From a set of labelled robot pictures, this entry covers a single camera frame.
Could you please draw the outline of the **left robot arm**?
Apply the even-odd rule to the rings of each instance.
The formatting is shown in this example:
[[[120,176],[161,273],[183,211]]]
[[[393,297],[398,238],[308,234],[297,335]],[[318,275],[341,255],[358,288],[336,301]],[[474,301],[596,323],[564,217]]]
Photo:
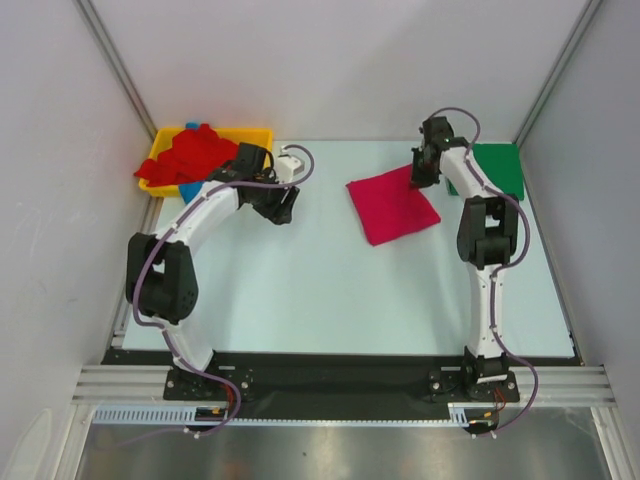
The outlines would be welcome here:
[[[314,168],[313,155],[301,145],[285,145],[273,154],[242,143],[236,156],[211,171],[171,221],[130,238],[125,296],[134,322],[161,333],[174,364],[189,372],[185,385],[197,398],[214,397],[221,376],[208,367],[214,349],[195,313],[200,295],[196,253],[244,206],[275,225],[290,223],[299,186]]]

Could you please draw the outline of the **green t shirt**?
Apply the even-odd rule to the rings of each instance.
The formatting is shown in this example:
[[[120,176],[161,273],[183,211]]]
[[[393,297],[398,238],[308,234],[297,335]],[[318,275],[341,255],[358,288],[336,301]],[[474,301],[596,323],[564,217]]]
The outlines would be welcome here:
[[[493,190],[525,198],[518,147],[514,144],[476,144],[468,159],[474,176],[465,163],[466,148],[453,147],[441,154],[440,169],[451,184],[450,189],[463,199],[476,195],[488,197],[478,179]]]

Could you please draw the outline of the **magenta t shirt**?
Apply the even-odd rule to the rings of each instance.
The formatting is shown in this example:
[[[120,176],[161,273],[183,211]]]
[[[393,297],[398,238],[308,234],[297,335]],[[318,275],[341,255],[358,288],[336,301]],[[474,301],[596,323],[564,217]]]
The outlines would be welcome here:
[[[379,246],[441,222],[429,200],[411,188],[411,170],[407,165],[346,185],[370,245]]]

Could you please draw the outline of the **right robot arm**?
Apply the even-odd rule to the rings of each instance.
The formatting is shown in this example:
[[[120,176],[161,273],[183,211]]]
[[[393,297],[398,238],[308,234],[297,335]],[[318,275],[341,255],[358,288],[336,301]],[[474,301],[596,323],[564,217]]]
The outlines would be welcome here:
[[[480,127],[477,118],[458,107],[432,113],[419,128],[421,145],[412,150],[410,186],[428,188],[446,179],[464,200],[456,236],[471,292],[471,333],[459,374],[462,392],[484,401],[509,380],[509,351],[503,339],[503,290],[506,272],[519,265],[530,246],[531,228],[519,200],[504,193],[482,170],[468,141],[454,133],[445,113],[460,112]]]

